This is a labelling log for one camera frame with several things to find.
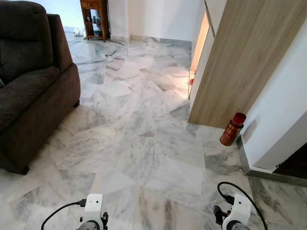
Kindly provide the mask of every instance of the white wall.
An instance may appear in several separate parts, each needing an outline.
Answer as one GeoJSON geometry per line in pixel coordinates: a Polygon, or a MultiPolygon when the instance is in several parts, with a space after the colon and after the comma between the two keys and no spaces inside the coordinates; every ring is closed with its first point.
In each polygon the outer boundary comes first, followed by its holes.
{"type": "Polygon", "coordinates": [[[129,37],[129,0],[108,0],[111,36],[129,37]]]}
{"type": "Polygon", "coordinates": [[[63,26],[84,27],[79,0],[31,0],[41,4],[47,13],[58,14],[63,26]]]}
{"type": "Polygon", "coordinates": [[[132,35],[192,41],[202,0],[129,0],[132,35]]]}
{"type": "Polygon", "coordinates": [[[289,158],[289,153],[296,152],[305,143],[307,143],[307,112],[256,162],[256,166],[269,169],[274,164],[283,163],[289,158]]]}
{"type": "MultiPolygon", "coordinates": [[[[242,140],[250,168],[272,172],[286,157],[268,151],[307,111],[307,21],[247,114],[242,140]],[[270,164],[257,164],[262,158],[270,164]]],[[[288,157],[296,149],[288,152],[288,157]]]]}

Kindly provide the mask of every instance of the dark brown sofa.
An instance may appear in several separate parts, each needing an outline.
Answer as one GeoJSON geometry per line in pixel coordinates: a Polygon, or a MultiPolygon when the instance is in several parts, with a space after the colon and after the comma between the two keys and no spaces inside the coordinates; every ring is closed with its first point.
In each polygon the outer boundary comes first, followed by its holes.
{"type": "Polygon", "coordinates": [[[78,69],[58,15],[33,2],[0,1],[0,79],[0,168],[26,174],[79,105],[78,69]]]}

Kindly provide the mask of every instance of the red canister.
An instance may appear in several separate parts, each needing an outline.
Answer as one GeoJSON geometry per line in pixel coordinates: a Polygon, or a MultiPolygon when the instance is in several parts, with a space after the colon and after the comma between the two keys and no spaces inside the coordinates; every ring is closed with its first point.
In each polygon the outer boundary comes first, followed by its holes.
{"type": "Polygon", "coordinates": [[[220,138],[220,142],[223,145],[229,146],[234,142],[240,130],[243,128],[243,123],[246,119],[245,114],[236,113],[234,118],[229,122],[229,125],[225,129],[224,133],[220,138]]]}

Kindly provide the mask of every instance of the wooden shelf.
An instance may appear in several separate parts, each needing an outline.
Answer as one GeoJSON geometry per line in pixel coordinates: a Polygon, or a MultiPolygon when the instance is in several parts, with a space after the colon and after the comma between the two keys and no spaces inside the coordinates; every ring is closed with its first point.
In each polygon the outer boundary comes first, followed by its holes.
{"type": "Polygon", "coordinates": [[[106,40],[110,37],[106,0],[80,0],[80,4],[81,4],[81,10],[82,10],[87,39],[90,38],[103,39],[103,41],[106,42],[106,40]],[[87,19],[92,20],[92,14],[90,9],[95,9],[99,11],[99,14],[97,15],[95,13],[95,15],[97,18],[101,19],[100,23],[87,21],[87,19]],[[102,35],[97,35],[97,36],[94,35],[93,24],[101,26],[102,35]]]}
{"type": "Polygon", "coordinates": [[[88,38],[99,38],[99,39],[103,39],[102,36],[96,36],[96,35],[88,35],[88,38]]]}
{"type": "Polygon", "coordinates": [[[95,25],[100,25],[100,26],[102,26],[102,23],[93,23],[93,22],[85,22],[85,23],[91,23],[91,24],[95,24],[95,25]]]}

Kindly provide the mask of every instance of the marble floor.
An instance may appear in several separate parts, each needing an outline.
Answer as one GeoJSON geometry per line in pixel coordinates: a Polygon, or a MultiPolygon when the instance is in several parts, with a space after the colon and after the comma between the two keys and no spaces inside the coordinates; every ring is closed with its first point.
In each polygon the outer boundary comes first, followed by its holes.
{"type": "MultiPolygon", "coordinates": [[[[270,230],[307,229],[306,188],[244,176],[236,145],[219,142],[223,130],[187,123],[188,45],[67,40],[81,104],[26,176],[0,170],[1,229],[38,230],[56,208],[102,193],[109,230],[219,230],[212,208],[230,208],[220,181],[252,195],[270,230]]],[[[64,209],[45,229],[74,230],[82,213],[64,209]]],[[[249,227],[263,229],[254,214],[249,227]]]]}

